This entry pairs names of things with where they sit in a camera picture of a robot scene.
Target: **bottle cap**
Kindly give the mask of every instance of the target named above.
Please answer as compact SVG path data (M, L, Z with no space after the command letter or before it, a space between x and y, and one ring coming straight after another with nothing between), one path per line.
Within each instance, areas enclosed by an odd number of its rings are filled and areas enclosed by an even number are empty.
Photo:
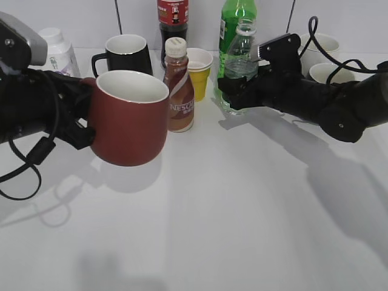
M252 36L256 34L256 20L242 18L236 29L238 35Z
M39 35L47 42L48 45L60 44L64 41L63 34L59 28L49 27L42 29Z
M187 43L183 38L166 40L166 55L171 58L182 58L187 54Z

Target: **red mug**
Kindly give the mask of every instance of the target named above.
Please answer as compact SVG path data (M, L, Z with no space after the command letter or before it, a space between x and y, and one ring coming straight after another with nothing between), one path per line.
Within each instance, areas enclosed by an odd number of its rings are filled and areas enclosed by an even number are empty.
M169 89L150 75L117 70L81 81L93 86L88 126L91 146L117 166L140 166L156 158L167 137Z

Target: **white mug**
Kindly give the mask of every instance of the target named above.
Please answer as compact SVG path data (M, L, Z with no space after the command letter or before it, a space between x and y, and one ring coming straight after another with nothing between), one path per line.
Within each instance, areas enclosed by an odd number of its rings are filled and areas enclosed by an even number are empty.
M338 58L338 53L340 50L339 42L329 35L324 35L321 33L316 33L315 37L321 47L333 58ZM307 42L310 39L310 34L302 35L301 36L301 47L299 50L299 53L302 52L302 50L305 48ZM309 48L306 50L306 52L303 54L301 58L302 62L302 74L304 76L307 76L309 74L310 68L315 64L321 64L321 63L331 63L315 46L313 42L310 43Z
M338 68L335 64L316 64L313 65L309 71L307 79L325 84L328 77ZM346 83L350 81L355 81L356 77L353 72L341 69L332 79L331 83Z

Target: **yellow paper cup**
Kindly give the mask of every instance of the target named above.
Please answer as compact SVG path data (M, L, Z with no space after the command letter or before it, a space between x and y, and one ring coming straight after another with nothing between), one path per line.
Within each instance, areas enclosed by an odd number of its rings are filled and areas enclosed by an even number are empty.
M201 72L189 71L189 73L194 86L195 101L199 102L203 100L206 95L207 78L210 75L210 68Z
M195 101L201 101L206 95L207 78L210 75L210 68L213 64L211 53L201 48L188 48L187 57L189 58L189 73L192 80Z

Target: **mug rim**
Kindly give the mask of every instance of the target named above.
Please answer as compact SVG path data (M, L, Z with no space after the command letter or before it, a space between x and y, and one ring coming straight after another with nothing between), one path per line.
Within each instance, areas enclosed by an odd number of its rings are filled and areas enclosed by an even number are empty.
M100 81L101 79L105 78L107 75L117 75L117 74L126 74L126 75L139 75L139 76L142 76L143 78L147 78L149 80L153 80L153 82L157 82L159 84L161 84L165 90L165 94L164 94L164 97L160 98L160 99L157 99L155 101L133 101L133 100L128 100L128 99L124 99L124 98L120 98L120 97L117 97L109 92L107 92L105 89L103 89L100 85ZM135 103L135 104L156 104L156 103L159 103L159 102L162 102L164 100L166 100L167 98L169 98L170 96L170 90L169 88L167 87L167 85L165 83L163 83L162 81L160 81L158 78L154 77L154 76L151 76L151 75L148 75L146 73L142 73L142 72L137 72L137 71L130 71L130 70L114 70L114 71L107 71L101 75L99 75L97 78L96 78L96 85L97 85L97 88L99 88L103 93L105 93L106 95L109 95L111 96L112 98L115 98L117 100L120 100L120 101L125 101L127 103Z
M206 63L202 63L203 66L202 66L201 68L195 68L195 69L190 68L190 56L189 56L190 52L200 52L200 53L203 53L204 55L210 57L210 58L209 58L209 61L206 62ZM190 48L188 48L188 49L187 49L187 57L189 58L188 68L189 68L189 70L193 70L193 71L200 71L200 70L205 71L205 70L207 70L209 67L212 66L213 61L214 61L214 57L213 57L213 55L212 55L210 52L208 52L207 50L204 50L203 48L199 48L199 47L190 47Z
M143 41L143 44L142 44L142 47L141 49L135 51L135 52L131 52L131 53L118 53L118 52L114 52L113 50L110 50L108 48L108 44L112 41L114 41L115 39L118 39L118 38L123 38L123 37L135 37L135 38L138 38L138 39L141 39ZM108 39L106 42L105 42L105 49L110 52L110 53L114 53L115 55L133 55L135 53L138 53L138 52L141 52L142 50L144 50L145 48L147 47L147 40L145 38L143 38L142 36L140 35L131 35L131 34L124 34L124 35L115 35L115 36L112 36L110 39Z
M324 33L316 33L315 35L322 35L322 36L328 37L328 38L332 39L333 41L335 41L337 48L336 48L335 50L327 50L326 52L328 52L328 53L333 53L333 52L337 52L338 50L340 50L340 45L339 45L340 42L338 42L334 36L326 35L326 34L324 34ZM301 36L300 36L301 40L302 40L302 38L305 37L305 36L307 37L307 41L308 41L309 38L310 38L310 33L305 33L305 34L301 35ZM302 47L302 48L306 47L306 43L301 42L301 47ZM320 50L314 49L314 48L309 48L309 47L308 47L307 50L310 50L311 52L321 53Z
M313 65L310 70L309 70L309 74L311 76L311 78L315 81L315 82L318 82L320 83L320 81L318 80L318 78L316 77L316 74L317 74L317 68L320 68L320 67L331 67L333 68L333 71L338 68L338 66L336 64L331 64L331 63L328 63L328 62L322 62L322 63L319 63L319 64L315 64ZM350 71L350 70L346 70L346 69L341 69L338 74L336 76L338 76L339 74L347 74L349 76L352 76L352 80L351 81L355 81L356 80L356 76L355 74Z

